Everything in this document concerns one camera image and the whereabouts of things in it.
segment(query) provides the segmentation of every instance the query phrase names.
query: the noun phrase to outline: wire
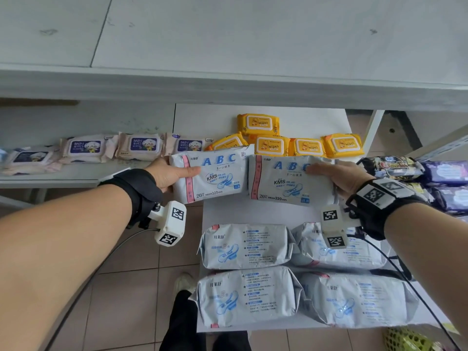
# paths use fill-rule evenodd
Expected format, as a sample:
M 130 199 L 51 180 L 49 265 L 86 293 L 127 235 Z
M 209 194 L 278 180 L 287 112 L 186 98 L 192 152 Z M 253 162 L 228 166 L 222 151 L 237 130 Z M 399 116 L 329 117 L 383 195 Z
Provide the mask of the wire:
M 88 281 L 85 283 L 84 287 L 81 289 L 81 291 L 79 291 L 78 295 L 76 296 L 75 300 L 73 301 L 72 305 L 68 308 L 67 312 L 65 313 L 63 319 L 60 321 L 60 324 L 59 326 L 57 326 L 57 329 L 55 329 L 54 331 L 54 334 L 52 335 L 52 337 L 50 338 L 47 346 L 44 348 L 44 351 L 50 351 L 50 348 L 52 347 L 55 339 L 57 338 L 57 336 L 59 335 L 59 332 L 60 330 L 62 330 L 62 327 L 63 325 L 65 324 L 65 322 L 67 321 L 68 317 L 70 316 L 70 314 L 72 313 L 73 311 L 73 308 L 75 307 L 76 303 L 78 303 L 79 299 L 81 298 L 81 296 L 83 295 L 83 293 L 85 292 L 85 290 L 87 289 L 87 287 L 89 286 L 89 284 L 93 281 L 95 275 L 97 274 L 97 271 L 99 271 L 99 269 L 102 267 L 102 265 L 104 265 L 104 263 L 109 259 L 109 257 L 111 257 L 117 250 L 119 250 L 119 248 L 124 245 L 127 241 L 129 241 L 131 238 L 133 238 L 134 236 L 137 236 L 141 233 L 144 233 L 144 232 L 147 232 L 147 231 L 150 231 L 150 230 L 153 230 L 153 231 L 157 231 L 157 229 L 145 229 L 145 230 L 140 230 L 139 232 L 136 232 L 135 234 L 129 236 L 128 238 L 126 238 L 123 242 L 121 242 L 120 244 L 118 244 L 110 253 L 109 255 L 107 255 L 107 257 L 104 259 L 104 261 L 102 261 L 102 263 L 97 267 L 97 269 L 90 275 Z
M 423 297 L 421 297 L 421 295 L 418 293 L 418 291 L 414 288 L 413 284 L 407 279 L 407 277 L 405 276 L 405 274 L 396 266 L 396 264 L 391 260 L 391 258 L 389 258 L 382 250 L 380 250 L 378 247 L 376 247 L 374 244 L 372 244 L 370 241 L 366 240 L 365 238 L 360 238 L 356 235 L 352 235 L 352 234 L 347 234 L 348 237 L 350 238 L 358 238 L 358 239 L 361 239 L 361 240 L 364 240 L 365 242 L 367 242 L 369 245 L 372 245 L 379 253 L 381 253 L 383 255 L 383 257 L 385 259 L 387 259 L 387 261 L 395 268 L 395 270 L 397 272 L 400 273 L 400 275 L 403 277 L 403 279 L 405 280 L 406 283 L 409 284 L 409 286 L 411 287 L 411 289 L 413 290 L 413 292 L 417 295 L 417 297 L 419 298 L 419 300 L 421 302 L 423 302 L 424 306 L 427 308 L 427 310 L 429 310 L 429 312 L 432 314 L 432 316 L 434 317 L 434 319 L 436 319 L 437 323 L 439 324 L 439 326 L 441 327 L 441 329 L 444 331 L 445 335 L 449 338 L 449 340 L 452 342 L 453 346 L 455 346 L 455 349 L 460 351 L 460 348 L 458 347 L 457 343 L 453 340 L 453 337 L 448 333 L 447 329 L 445 328 L 445 326 L 441 323 L 441 321 L 439 320 L 439 318 L 436 317 L 436 314 L 432 311 L 432 309 L 427 305 L 426 301 L 423 299 Z

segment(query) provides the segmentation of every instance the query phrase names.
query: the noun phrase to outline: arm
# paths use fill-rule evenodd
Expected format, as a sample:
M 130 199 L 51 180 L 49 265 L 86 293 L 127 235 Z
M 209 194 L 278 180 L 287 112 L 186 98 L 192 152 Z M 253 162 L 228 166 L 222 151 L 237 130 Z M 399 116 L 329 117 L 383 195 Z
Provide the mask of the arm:
M 315 164 L 307 172 L 330 177 L 344 198 L 374 178 L 354 163 L 340 164 Z M 457 330 L 468 336 L 468 224 L 427 205 L 413 203 L 390 214 L 384 230 L 390 245 L 418 282 Z
M 198 167 L 146 168 L 161 190 Z M 114 185 L 66 196 L 0 219 L 0 340 L 37 350 L 62 308 L 112 250 L 132 215 Z

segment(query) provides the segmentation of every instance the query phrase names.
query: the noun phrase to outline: leg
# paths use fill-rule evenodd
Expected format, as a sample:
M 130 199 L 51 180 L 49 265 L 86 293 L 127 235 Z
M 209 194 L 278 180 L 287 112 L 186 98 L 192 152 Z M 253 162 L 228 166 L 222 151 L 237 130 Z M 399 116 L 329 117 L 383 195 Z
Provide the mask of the leg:
M 213 344 L 213 351 L 252 351 L 247 331 L 220 333 Z
M 188 297 L 196 288 L 188 274 L 182 274 L 175 282 L 177 293 L 169 319 L 169 328 L 162 340 L 160 351 L 205 351 L 205 335 L 196 333 L 198 309 Z

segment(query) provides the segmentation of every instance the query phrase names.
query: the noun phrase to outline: tiled floor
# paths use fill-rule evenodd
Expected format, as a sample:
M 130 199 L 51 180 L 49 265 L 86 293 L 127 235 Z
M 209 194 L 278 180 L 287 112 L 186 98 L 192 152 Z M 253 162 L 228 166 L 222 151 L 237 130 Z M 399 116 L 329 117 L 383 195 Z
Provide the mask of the tiled floor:
M 353 132 L 364 135 L 369 116 L 352 115 L 349 120 Z M 410 151 L 399 123 L 385 115 L 370 156 Z M 73 190 L 49 190 L 47 199 L 70 193 Z M 158 350 L 167 331 L 174 280 L 184 271 L 198 277 L 202 213 L 200 204 L 188 207 L 184 238 L 172 248 L 157 245 L 152 232 L 122 247 L 81 297 L 53 351 Z M 137 230 L 125 231 L 120 241 Z M 254 331 L 250 343 L 254 351 L 384 350 L 380 329 Z

